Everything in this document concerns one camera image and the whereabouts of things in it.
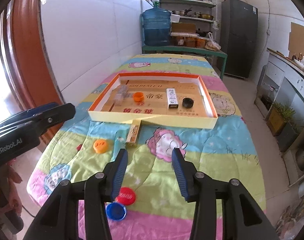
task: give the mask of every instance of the black bottle cap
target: black bottle cap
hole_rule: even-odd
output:
[[[182,106],[185,108],[191,108],[194,101],[191,98],[183,98]]]

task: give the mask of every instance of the metal screw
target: metal screw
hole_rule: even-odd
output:
[[[69,180],[68,180],[68,179],[64,179],[64,180],[62,180],[62,181],[60,182],[60,184],[61,184],[62,186],[66,186],[67,184],[69,184]]]
[[[104,173],[103,173],[103,172],[98,172],[97,174],[95,174],[95,177],[96,177],[97,179],[101,179],[101,178],[104,177]]]
[[[232,180],[231,180],[231,184],[232,184],[233,186],[239,186],[240,181],[239,181],[238,179],[232,179]]]
[[[199,178],[199,179],[202,179],[202,178],[204,178],[204,173],[201,172],[201,171],[198,171],[198,172],[195,174],[195,176],[196,176],[197,178]]]

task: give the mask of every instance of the blanket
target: blanket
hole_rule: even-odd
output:
[[[137,55],[107,77],[77,107],[75,117],[66,121],[36,165],[27,185],[31,198],[43,205],[63,179],[78,182],[102,171],[112,157],[115,134],[129,125],[93,122],[87,110],[116,73],[131,71],[181,72],[202,77],[219,115],[212,130],[142,125],[138,145],[127,149],[129,161],[123,187],[136,193],[127,206],[124,220],[109,221],[113,239],[189,239],[194,203],[180,194],[171,162],[158,158],[156,143],[166,137],[175,141],[185,160],[213,179],[239,179],[265,210],[265,188],[256,149],[250,133],[227,88],[203,58],[176,54]],[[96,154],[95,140],[103,138],[109,151]],[[79,202],[79,236],[85,239],[84,202]],[[217,201],[217,239],[222,239],[222,206]]]

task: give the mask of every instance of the wooden board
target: wooden board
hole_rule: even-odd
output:
[[[118,86],[112,91],[109,99],[104,104],[102,111],[207,117],[204,109],[203,97],[196,84],[162,80],[122,80],[121,85],[125,84],[128,87],[128,92],[122,104],[116,106],[114,102],[114,97],[119,89]],[[168,108],[166,95],[167,88],[175,89],[179,108]],[[132,96],[135,92],[144,93],[143,102],[140,102],[139,104],[134,102]],[[187,109],[182,106],[182,100],[186,97],[194,100],[192,108]]]
[[[292,58],[294,53],[296,53],[298,57],[300,52],[304,56],[304,26],[291,23],[288,50],[289,58]]]

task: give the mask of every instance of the refrigerator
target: refrigerator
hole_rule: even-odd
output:
[[[222,2],[221,50],[228,54],[225,73],[248,78],[254,59],[258,9],[241,0]],[[222,61],[218,63],[221,70]]]

